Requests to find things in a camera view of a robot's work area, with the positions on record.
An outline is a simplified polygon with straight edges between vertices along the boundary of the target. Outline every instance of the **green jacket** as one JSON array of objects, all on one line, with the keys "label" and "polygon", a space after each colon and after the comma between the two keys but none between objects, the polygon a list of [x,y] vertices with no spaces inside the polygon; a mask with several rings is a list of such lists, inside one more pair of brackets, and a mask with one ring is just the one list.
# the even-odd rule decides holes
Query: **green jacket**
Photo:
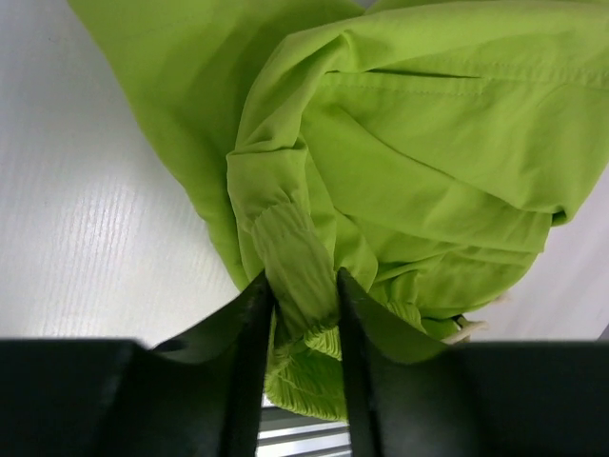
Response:
[{"label": "green jacket", "polygon": [[602,1],[69,0],[243,288],[266,393],[344,419],[335,271],[411,325],[516,283],[609,154]]}]

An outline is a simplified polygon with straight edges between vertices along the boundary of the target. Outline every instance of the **lime green fabric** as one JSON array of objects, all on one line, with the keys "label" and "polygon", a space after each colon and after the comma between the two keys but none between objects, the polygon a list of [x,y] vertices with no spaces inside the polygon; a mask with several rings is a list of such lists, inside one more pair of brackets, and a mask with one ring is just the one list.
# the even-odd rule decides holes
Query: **lime green fabric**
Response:
[{"label": "lime green fabric", "polygon": [[338,268],[449,335],[607,163],[606,2],[69,1],[237,286],[265,268],[280,407],[345,417]]}]

